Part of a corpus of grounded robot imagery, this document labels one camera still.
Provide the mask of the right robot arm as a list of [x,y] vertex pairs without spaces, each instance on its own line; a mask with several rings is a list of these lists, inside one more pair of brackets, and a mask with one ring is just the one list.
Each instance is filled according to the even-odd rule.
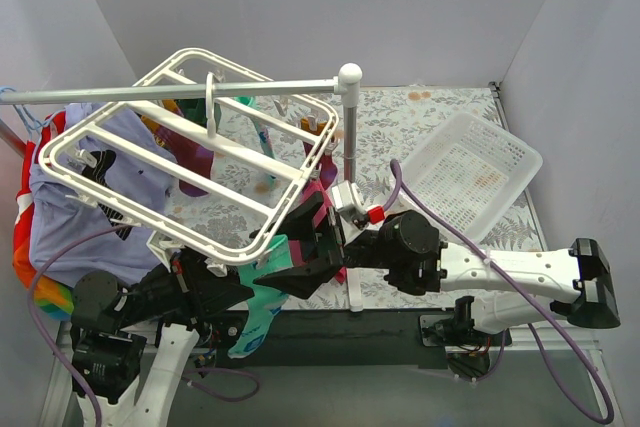
[[334,206],[314,232],[315,252],[259,276],[259,285],[306,299],[345,267],[381,269],[387,284],[416,297],[465,290],[451,316],[430,328],[449,344],[475,344],[542,320],[601,330],[621,324],[609,263],[593,239],[555,251],[496,251],[466,237],[446,242],[415,210],[348,208],[340,200]]

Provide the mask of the teal patterned sock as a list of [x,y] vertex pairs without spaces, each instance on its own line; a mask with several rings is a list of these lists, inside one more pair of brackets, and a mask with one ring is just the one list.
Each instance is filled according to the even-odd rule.
[[256,281],[292,266],[288,237],[276,235],[271,240],[265,257],[238,267],[240,283],[250,287],[254,295],[247,300],[248,318],[238,340],[227,352],[229,358],[242,359],[255,352],[266,339],[271,323],[289,298],[288,294],[258,285]]

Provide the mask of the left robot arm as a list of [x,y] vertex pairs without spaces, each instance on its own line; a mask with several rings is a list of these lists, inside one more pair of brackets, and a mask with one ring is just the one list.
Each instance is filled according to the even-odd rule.
[[217,317],[252,298],[190,249],[127,285],[96,271],[72,292],[73,383],[86,426],[164,426],[195,347],[219,335]]

